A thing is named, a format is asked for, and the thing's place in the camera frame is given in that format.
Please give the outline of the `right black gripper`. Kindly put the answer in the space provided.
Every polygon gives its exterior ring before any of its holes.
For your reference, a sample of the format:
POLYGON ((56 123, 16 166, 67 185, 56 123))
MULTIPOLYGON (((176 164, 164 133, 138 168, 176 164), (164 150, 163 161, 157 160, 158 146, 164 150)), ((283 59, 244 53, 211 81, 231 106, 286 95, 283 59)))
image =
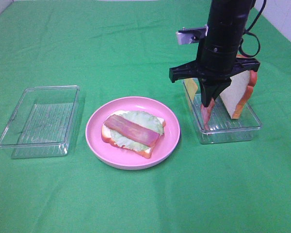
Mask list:
POLYGON ((199 46, 195 60, 169 69, 169 79, 174 83, 199 78, 201 102, 208 107, 211 100, 216 100, 231 85, 230 77, 246 70, 258 71, 260 62, 257 59, 238 57, 237 54, 238 50, 227 51, 221 47, 209 50, 199 46))

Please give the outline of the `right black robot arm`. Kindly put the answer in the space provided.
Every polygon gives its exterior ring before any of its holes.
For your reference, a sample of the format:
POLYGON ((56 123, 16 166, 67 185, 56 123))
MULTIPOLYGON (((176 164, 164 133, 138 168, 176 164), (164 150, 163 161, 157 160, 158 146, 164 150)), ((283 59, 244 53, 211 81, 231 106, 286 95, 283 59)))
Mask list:
POLYGON ((259 69, 260 63, 253 55, 237 57, 254 4, 253 0, 213 0, 205 26, 176 33, 180 45, 197 43, 198 49, 195 60, 170 68, 169 78, 171 82, 197 78, 204 107, 230 86, 232 76, 259 69))

